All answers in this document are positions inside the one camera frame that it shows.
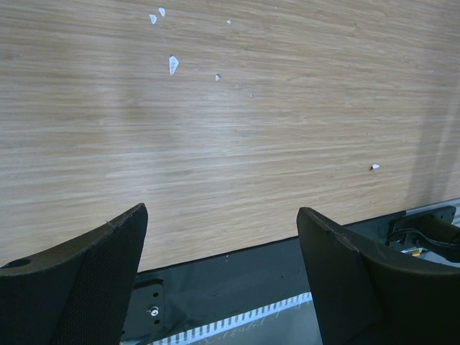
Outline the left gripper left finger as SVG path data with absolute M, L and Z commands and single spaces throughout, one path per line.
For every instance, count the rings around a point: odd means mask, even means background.
M 1 267 L 1 343 L 119 344 L 147 222 L 140 203 Z

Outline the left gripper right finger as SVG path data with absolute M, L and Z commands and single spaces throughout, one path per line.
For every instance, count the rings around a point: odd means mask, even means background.
M 298 237 L 324 344 L 458 344 L 459 268 L 397 252 L 312 208 Z

